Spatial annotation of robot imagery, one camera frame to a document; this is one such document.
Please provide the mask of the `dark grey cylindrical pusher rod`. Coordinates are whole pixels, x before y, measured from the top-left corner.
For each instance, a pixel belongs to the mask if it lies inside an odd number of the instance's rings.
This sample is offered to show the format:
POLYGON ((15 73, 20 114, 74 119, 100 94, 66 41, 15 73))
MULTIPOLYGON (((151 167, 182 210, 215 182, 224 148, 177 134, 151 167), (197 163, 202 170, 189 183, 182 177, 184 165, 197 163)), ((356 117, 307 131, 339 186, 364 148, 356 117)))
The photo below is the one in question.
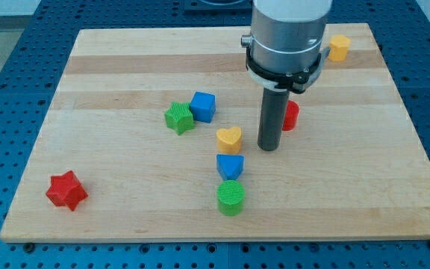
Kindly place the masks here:
POLYGON ((274 151, 280 144, 289 94, 264 88, 258 129, 258 146, 264 151, 274 151))

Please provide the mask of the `black white tool mount clamp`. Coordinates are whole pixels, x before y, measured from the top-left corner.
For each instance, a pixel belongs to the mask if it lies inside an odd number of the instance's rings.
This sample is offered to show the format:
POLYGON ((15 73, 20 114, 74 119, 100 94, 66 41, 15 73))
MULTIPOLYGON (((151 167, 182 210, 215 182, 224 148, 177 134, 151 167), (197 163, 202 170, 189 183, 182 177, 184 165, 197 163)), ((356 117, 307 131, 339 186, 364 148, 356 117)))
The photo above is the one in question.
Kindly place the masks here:
POLYGON ((288 90, 295 94, 303 94, 320 77, 330 52, 331 48, 325 47, 317 55, 314 63, 300 72, 276 73, 255 63, 251 56, 251 49, 246 48, 246 69, 252 80, 268 90, 275 92, 288 90))

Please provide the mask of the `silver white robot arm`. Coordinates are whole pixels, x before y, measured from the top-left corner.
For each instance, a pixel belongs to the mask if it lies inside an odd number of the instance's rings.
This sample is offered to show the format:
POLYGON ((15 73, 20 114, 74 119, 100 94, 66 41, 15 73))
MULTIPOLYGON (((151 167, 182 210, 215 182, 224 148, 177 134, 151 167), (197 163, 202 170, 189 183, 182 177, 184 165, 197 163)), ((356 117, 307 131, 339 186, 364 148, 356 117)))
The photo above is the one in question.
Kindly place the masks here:
POLYGON ((331 0, 254 0, 250 32, 240 38, 249 76, 264 88, 258 146, 278 148, 291 93, 320 76, 330 48, 321 48, 331 0))

